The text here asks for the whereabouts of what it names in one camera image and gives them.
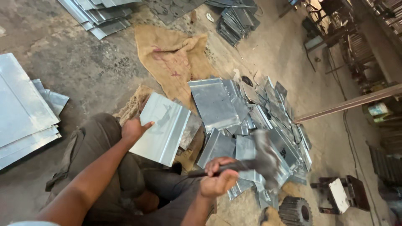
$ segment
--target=hand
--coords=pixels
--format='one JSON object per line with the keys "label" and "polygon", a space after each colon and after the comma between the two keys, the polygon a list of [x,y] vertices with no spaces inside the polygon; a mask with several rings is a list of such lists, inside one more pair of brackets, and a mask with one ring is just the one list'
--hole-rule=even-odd
{"label": "hand", "polygon": [[224,195],[232,186],[236,184],[239,177],[238,172],[234,170],[225,170],[219,177],[213,177],[214,173],[219,170],[219,166],[235,162],[236,160],[229,157],[215,158],[205,166],[207,177],[201,180],[200,192],[203,197],[216,198]]}
{"label": "hand", "polygon": [[144,126],[141,126],[139,117],[127,120],[121,129],[121,139],[134,145],[153,124],[155,124],[155,122],[149,122]]}

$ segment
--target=stack of metal sheets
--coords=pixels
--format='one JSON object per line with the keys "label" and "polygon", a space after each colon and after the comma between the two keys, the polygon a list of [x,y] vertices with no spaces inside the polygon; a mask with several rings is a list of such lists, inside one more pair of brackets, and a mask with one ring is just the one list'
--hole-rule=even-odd
{"label": "stack of metal sheets", "polygon": [[66,10],[99,40],[130,26],[124,19],[132,10],[123,4],[141,0],[58,0]]}
{"label": "stack of metal sheets", "polygon": [[58,115],[68,97],[30,80],[12,53],[0,55],[0,170],[61,137]]}
{"label": "stack of metal sheets", "polygon": [[[306,185],[311,170],[308,151],[311,143],[303,125],[292,122],[293,109],[286,99],[287,90],[261,73],[254,77],[254,87],[242,81],[212,78],[189,81],[191,93],[208,139],[197,165],[201,168],[215,157],[237,160],[256,156],[253,131],[266,130],[277,154],[279,173],[275,180],[282,187],[286,181]],[[265,179],[256,171],[240,172],[236,186],[228,191],[230,200],[255,186],[261,208],[278,207],[278,191],[264,188]]]}
{"label": "stack of metal sheets", "polygon": [[216,31],[234,47],[260,25],[254,17],[257,5],[253,0],[208,0],[206,3],[225,8]]}

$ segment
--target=person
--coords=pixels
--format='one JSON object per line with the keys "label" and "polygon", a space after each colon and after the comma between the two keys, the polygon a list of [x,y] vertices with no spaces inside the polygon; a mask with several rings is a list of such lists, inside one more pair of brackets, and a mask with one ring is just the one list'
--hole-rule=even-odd
{"label": "person", "polygon": [[[62,166],[47,183],[47,205],[34,222],[15,225],[205,225],[213,201],[235,185],[238,173],[220,165],[235,160],[213,159],[207,177],[190,179],[160,169],[140,169],[129,149],[154,122],[141,126],[139,117],[123,127],[101,113],[76,130],[66,148]],[[122,200],[132,199],[143,215]],[[168,204],[157,208],[161,200]]]}

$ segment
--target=hammer head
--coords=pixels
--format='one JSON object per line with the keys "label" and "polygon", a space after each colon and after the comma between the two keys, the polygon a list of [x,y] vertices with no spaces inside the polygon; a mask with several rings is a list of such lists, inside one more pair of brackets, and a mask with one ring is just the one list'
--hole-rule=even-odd
{"label": "hammer head", "polygon": [[277,191],[279,184],[276,177],[279,172],[280,160],[272,148],[271,140],[266,130],[258,129],[253,132],[253,135],[257,152],[254,169],[264,177],[265,189]]}

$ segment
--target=dark trousers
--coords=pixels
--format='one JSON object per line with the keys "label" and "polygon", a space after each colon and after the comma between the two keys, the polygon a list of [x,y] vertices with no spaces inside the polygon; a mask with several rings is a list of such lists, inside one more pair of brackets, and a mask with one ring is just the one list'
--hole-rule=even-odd
{"label": "dark trousers", "polygon": [[[46,190],[51,191],[49,203],[90,163],[121,139],[121,126],[111,115],[100,113],[76,130],[66,148],[62,167]],[[105,191],[88,211],[84,224],[180,225],[194,200],[199,179],[187,179],[160,169],[141,170],[140,158],[128,152],[122,159]],[[171,201],[163,208],[146,215],[136,215],[135,208],[122,200],[139,197],[144,189]]]}

